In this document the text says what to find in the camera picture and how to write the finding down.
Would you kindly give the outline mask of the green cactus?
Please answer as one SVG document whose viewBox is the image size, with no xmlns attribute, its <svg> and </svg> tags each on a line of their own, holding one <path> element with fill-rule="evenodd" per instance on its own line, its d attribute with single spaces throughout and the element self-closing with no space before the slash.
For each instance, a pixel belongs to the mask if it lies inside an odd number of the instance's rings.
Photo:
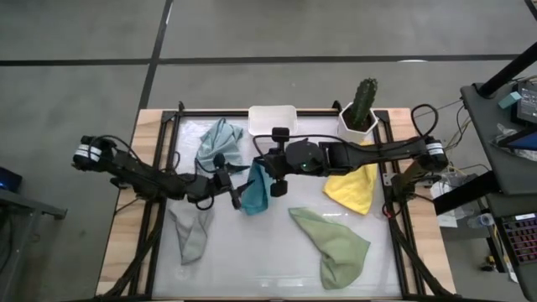
<svg viewBox="0 0 537 302">
<path fill-rule="evenodd" d="M 377 89 L 378 81 L 374 78 L 364 79 L 357 87 L 350 114 L 350 128 L 353 130 L 359 130 L 367 119 Z"/>
</svg>

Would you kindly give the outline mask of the white paper sheet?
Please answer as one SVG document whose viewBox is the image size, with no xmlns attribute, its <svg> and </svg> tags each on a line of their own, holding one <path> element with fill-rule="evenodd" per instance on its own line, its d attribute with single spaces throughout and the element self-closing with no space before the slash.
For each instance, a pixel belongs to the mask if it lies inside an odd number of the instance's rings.
<svg viewBox="0 0 537 302">
<path fill-rule="evenodd" d="M 430 195 L 433 199 L 444 195 L 452 190 L 452 186 L 444 181 L 435 182 L 430 187 Z M 448 211 L 445 214 L 438 215 L 437 217 L 440 227 L 457 228 L 457 221 L 454 211 Z"/>
</svg>

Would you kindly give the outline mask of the white glossy table mat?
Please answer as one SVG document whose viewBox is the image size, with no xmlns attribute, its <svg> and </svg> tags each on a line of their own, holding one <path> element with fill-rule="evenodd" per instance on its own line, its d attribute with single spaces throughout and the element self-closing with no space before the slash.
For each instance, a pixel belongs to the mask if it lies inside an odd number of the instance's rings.
<svg viewBox="0 0 537 302">
<path fill-rule="evenodd" d="M 153 296 L 178 298 L 398 298 L 401 295 L 381 180 L 376 180 L 368 214 L 349 210 L 323 191 L 326 179 L 287 176 L 286 195 L 248 216 L 233 208 L 229 195 L 207 201 L 214 216 L 202 257 L 182 264 L 174 214 L 194 213 L 186 200 L 168 200 Z M 344 289 L 321 285 L 321 254 L 289 215 L 305 207 L 349 227 L 370 246 L 362 273 Z"/>
</svg>

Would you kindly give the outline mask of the clear plastic bag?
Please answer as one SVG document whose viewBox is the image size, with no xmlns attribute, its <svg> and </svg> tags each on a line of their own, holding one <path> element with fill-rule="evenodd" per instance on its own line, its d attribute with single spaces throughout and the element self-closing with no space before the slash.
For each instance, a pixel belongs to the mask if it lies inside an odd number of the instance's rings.
<svg viewBox="0 0 537 302">
<path fill-rule="evenodd" d="M 527 128 L 537 128 L 537 124 L 534 124 L 534 125 L 529 126 Z M 502 147 L 498 146 L 498 142 L 501 139 L 506 138 L 506 137 L 508 137 L 510 135 L 513 135 L 515 133 L 524 131 L 527 128 L 524 128 L 522 130 L 515 130 L 515 129 L 512 129 L 512 128 L 506 128 L 504 125 L 499 123 L 498 124 L 499 135 L 493 140 L 493 145 L 498 147 L 498 148 L 500 148 L 504 152 L 512 154 L 513 156 L 537 162 L 537 151 L 522 150 L 522 149 L 509 149 L 509 148 L 502 148 Z"/>
</svg>

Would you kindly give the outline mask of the clear plastic bottle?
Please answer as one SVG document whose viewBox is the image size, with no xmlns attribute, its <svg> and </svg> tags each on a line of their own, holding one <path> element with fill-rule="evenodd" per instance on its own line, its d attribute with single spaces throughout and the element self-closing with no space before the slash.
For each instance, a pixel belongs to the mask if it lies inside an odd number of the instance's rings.
<svg viewBox="0 0 537 302">
<path fill-rule="evenodd" d="M 494 218 L 491 213 L 482 213 L 467 220 L 467 226 L 470 228 L 491 227 L 494 224 Z"/>
</svg>

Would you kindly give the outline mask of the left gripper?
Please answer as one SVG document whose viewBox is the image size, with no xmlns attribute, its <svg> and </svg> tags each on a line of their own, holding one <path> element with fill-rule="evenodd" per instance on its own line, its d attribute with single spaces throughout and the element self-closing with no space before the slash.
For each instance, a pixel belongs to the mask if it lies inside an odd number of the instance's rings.
<svg viewBox="0 0 537 302">
<path fill-rule="evenodd" d="M 223 154 L 216 154 L 216 156 L 213 159 L 213 165 L 216 168 L 215 171 L 213 172 L 213 175 L 215 174 L 217 170 L 224 169 L 230 175 L 230 179 L 231 179 L 232 174 L 237 174 L 239 172 L 242 172 L 250 168 L 249 165 L 229 164 L 226 161 L 225 156 Z M 215 195 L 220 195 L 226 192 L 229 193 L 232 199 L 232 206 L 235 210 L 239 210 L 241 208 L 242 204 L 241 204 L 240 198 L 242 196 L 242 193 L 253 183 L 254 183 L 254 180 L 249 180 L 245 184 L 239 185 L 237 188 L 235 188 L 234 185 L 232 185 L 228 189 L 219 190 L 215 187 L 214 179 L 212 177 L 213 193 Z"/>
</svg>

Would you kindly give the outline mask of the small teal box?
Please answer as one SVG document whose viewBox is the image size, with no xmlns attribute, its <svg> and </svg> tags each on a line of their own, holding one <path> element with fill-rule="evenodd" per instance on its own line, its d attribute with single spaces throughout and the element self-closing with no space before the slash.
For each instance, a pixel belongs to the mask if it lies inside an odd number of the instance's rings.
<svg viewBox="0 0 537 302">
<path fill-rule="evenodd" d="M 513 91 L 509 93 L 507 96 L 505 96 L 502 100 L 500 100 L 498 102 L 498 106 L 501 109 L 507 109 L 511 107 L 513 104 L 515 104 L 516 102 L 518 102 L 521 98 L 522 96 L 517 91 Z"/>
</svg>

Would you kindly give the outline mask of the light blue microfiber towel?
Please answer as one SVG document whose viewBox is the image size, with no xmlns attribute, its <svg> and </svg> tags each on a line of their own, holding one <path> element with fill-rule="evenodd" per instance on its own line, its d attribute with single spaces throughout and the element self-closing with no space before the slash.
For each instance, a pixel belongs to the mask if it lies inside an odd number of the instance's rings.
<svg viewBox="0 0 537 302">
<path fill-rule="evenodd" d="M 196 159 L 206 171 L 215 169 L 213 159 L 217 154 L 222 154 L 230 164 L 242 165 L 239 149 L 242 136 L 241 127 L 229 123 L 224 117 L 220 118 L 200 137 L 201 145 L 197 150 Z"/>
</svg>

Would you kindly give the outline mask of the teal microfiber towel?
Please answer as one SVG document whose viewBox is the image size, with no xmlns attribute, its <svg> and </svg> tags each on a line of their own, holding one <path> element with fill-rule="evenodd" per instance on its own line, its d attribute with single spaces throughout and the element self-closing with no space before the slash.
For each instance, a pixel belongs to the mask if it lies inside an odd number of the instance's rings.
<svg viewBox="0 0 537 302">
<path fill-rule="evenodd" d="M 270 186 L 273 179 L 260 179 L 255 175 L 255 167 L 259 165 L 252 162 L 248 172 L 248 181 L 254 180 L 242 194 L 242 211 L 249 215 L 257 215 L 266 211 L 271 200 Z"/>
</svg>

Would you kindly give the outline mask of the white plastic bin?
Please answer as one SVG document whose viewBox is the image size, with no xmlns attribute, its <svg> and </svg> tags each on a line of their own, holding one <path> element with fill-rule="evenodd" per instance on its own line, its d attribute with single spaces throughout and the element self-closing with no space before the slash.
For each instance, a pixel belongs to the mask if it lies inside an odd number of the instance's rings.
<svg viewBox="0 0 537 302">
<path fill-rule="evenodd" d="M 273 128 L 298 130 L 297 110 L 291 105 L 251 106 L 248 109 L 248 132 L 252 136 L 271 134 Z"/>
</svg>

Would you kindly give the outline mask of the green microfiber towel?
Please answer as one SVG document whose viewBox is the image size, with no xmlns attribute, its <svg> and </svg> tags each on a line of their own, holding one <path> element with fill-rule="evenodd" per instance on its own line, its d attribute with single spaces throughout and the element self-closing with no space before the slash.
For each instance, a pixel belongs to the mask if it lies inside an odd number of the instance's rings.
<svg viewBox="0 0 537 302">
<path fill-rule="evenodd" d="M 320 277 L 324 289 L 344 289 L 362 274 L 370 248 L 368 240 L 309 208 L 289 208 L 288 212 L 321 255 Z"/>
</svg>

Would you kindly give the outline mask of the black device with blue light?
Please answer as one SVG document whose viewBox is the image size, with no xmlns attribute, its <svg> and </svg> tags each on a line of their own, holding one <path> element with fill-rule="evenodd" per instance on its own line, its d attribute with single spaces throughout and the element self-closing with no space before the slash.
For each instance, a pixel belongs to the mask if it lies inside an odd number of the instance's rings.
<svg viewBox="0 0 537 302">
<path fill-rule="evenodd" d="M 0 190 L 8 190 L 18 193 L 23 177 L 9 169 L 0 167 Z"/>
</svg>

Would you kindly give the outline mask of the grey microfiber towel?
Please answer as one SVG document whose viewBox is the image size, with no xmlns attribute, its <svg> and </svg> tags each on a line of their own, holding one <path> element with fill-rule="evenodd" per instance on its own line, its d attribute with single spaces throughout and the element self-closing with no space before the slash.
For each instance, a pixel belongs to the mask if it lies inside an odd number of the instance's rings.
<svg viewBox="0 0 537 302">
<path fill-rule="evenodd" d="M 179 240 L 181 264 L 199 260 L 206 249 L 214 211 L 201 211 L 195 206 L 174 203 L 169 207 L 169 213 Z"/>
</svg>

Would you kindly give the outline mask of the black stand pole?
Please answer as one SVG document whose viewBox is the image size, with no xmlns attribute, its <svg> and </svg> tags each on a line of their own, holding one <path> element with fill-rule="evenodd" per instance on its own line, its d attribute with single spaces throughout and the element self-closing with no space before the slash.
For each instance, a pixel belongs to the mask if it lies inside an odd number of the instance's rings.
<svg viewBox="0 0 537 302">
<path fill-rule="evenodd" d="M 537 61 L 537 41 L 502 68 L 491 79 L 481 85 L 477 89 L 477 94 L 483 98 L 489 98 L 498 89 L 511 81 L 535 61 Z"/>
</svg>

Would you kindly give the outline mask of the yellow microfiber towel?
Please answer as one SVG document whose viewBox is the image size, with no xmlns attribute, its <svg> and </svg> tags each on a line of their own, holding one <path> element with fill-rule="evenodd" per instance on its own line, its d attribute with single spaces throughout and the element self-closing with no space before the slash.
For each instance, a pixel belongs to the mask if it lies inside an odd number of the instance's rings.
<svg viewBox="0 0 537 302">
<path fill-rule="evenodd" d="M 365 216 L 373 203 L 377 179 L 378 165 L 366 164 L 349 174 L 330 176 L 323 193 L 341 206 Z"/>
</svg>

